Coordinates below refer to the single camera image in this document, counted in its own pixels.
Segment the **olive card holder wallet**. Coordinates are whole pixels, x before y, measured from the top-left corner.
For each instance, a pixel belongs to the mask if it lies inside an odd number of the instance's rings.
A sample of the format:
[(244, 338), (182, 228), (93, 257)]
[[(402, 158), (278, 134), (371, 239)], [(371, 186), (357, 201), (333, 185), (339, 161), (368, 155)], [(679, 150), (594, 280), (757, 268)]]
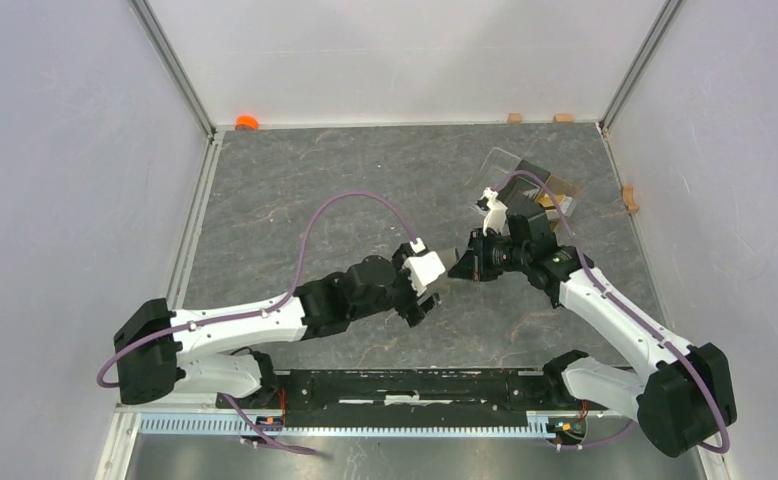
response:
[(444, 267), (444, 272), (437, 279), (428, 285), (428, 291), (431, 293), (446, 294), (450, 291), (452, 279), (449, 277), (449, 271), (456, 265), (462, 256), (462, 252), (457, 247), (442, 249), (437, 251), (438, 258)]

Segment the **gold credit card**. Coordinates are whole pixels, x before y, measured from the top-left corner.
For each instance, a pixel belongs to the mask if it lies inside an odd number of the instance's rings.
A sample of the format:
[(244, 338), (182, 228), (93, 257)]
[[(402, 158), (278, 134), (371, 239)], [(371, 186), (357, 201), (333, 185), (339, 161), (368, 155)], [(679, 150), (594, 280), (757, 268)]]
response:
[(551, 197), (543, 193), (536, 198), (535, 202), (544, 209), (555, 209), (559, 205), (561, 209), (565, 210), (570, 200), (571, 198), (564, 194), (556, 194)]

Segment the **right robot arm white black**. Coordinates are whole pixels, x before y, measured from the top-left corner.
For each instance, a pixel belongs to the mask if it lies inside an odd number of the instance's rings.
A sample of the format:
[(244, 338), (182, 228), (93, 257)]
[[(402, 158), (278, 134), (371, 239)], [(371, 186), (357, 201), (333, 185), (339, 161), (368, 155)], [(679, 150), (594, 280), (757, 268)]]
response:
[(545, 367), (545, 400), (567, 408), (577, 400), (602, 405), (635, 422), (661, 453), (678, 457), (694, 447), (730, 449), (737, 418), (729, 360), (716, 345), (696, 346), (661, 326), (630, 301), (576, 245), (559, 244), (544, 208), (512, 214), (492, 191), (484, 214), (449, 275), (490, 282), (520, 273), (555, 308), (579, 316), (629, 363), (624, 371), (573, 350)]

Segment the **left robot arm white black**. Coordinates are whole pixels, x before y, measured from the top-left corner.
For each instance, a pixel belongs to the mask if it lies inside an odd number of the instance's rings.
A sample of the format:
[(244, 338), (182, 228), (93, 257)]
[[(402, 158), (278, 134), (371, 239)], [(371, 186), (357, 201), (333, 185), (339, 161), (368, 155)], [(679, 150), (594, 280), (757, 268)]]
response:
[(148, 300), (113, 337), (109, 364), (118, 375), (119, 399), (142, 405), (172, 393), (215, 393), (267, 407), (279, 394), (272, 360), (254, 350), (237, 356), (237, 350), (337, 335), (385, 312), (414, 327), (439, 304), (437, 285), (457, 259), (454, 249), (404, 244), (391, 258), (368, 256), (254, 303), (172, 310), (163, 298)]

